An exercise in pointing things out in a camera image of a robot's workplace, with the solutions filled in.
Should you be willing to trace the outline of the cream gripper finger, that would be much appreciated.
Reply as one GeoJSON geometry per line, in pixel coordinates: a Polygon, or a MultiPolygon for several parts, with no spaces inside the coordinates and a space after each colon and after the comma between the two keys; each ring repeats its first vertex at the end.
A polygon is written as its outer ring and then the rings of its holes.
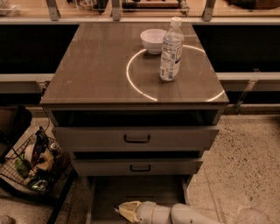
{"type": "Polygon", "coordinates": [[[134,213],[140,206],[140,201],[123,202],[120,205],[114,206],[114,209],[119,214],[134,213]]]}
{"type": "Polygon", "coordinates": [[[120,215],[129,222],[139,222],[137,213],[135,211],[121,211],[120,215]]]}

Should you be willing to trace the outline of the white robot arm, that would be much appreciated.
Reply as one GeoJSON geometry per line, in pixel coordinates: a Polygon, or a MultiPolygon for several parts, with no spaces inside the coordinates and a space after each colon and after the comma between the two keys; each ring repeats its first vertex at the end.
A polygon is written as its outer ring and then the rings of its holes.
{"type": "Polygon", "coordinates": [[[181,203],[168,207],[151,201],[130,201],[115,206],[115,211],[136,224],[223,224],[181,203]]]}

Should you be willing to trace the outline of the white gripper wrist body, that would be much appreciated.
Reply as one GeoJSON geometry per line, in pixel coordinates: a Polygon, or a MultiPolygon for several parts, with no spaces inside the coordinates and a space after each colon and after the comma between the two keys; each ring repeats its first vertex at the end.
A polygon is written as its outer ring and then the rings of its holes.
{"type": "Polygon", "coordinates": [[[136,209],[136,217],[139,224],[152,224],[152,216],[156,207],[155,202],[141,202],[136,209]]]}

